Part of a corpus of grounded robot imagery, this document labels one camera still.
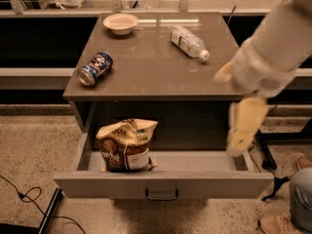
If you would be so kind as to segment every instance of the jeans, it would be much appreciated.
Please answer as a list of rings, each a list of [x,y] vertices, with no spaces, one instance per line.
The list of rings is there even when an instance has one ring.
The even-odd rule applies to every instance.
[[[296,173],[290,184],[292,224],[303,233],[312,233],[312,168]]]

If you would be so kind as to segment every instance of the drawer handle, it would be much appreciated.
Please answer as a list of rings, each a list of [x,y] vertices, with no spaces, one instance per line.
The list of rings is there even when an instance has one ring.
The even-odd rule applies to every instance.
[[[174,197],[157,198],[157,197],[150,197],[148,195],[148,189],[146,189],[145,190],[145,197],[146,197],[146,199],[151,200],[151,201],[173,201],[173,200],[176,200],[178,198],[178,190],[177,189],[175,190],[175,196]]]

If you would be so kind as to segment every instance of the bottle cap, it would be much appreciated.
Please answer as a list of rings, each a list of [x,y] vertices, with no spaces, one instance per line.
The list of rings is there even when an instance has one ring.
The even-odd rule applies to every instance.
[[[211,54],[207,50],[204,50],[204,51],[201,52],[201,54],[199,54],[199,58],[201,60],[207,60],[210,55]]]

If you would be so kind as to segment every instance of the foot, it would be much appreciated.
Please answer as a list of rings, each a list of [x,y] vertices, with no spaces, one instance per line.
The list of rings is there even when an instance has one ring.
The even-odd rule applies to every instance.
[[[304,168],[312,168],[312,161],[307,159],[305,156],[302,156],[297,160],[296,165],[298,166],[299,170]]]
[[[291,218],[287,215],[262,217],[259,227],[266,234],[302,234],[293,226]]]

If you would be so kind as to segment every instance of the can lid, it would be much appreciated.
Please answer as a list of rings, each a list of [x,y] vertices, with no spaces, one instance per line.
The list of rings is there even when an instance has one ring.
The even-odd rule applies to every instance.
[[[95,77],[90,73],[90,70],[85,68],[78,69],[79,80],[86,86],[93,86],[96,83]]]
[[[207,60],[209,58],[211,54],[207,51],[207,50],[203,50],[200,54],[199,54],[199,58],[200,60]]]

